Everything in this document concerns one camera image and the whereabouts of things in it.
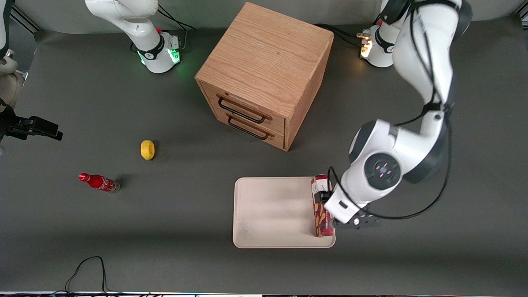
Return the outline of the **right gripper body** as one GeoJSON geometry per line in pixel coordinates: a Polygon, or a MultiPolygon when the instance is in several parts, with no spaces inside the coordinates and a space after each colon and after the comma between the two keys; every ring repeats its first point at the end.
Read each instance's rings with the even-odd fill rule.
{"type": "Polygon", "coordinates": [[[29,118],[19,117],[9,105],[1,105],[0,138],[27,139],[30,133],[29,118]]]}

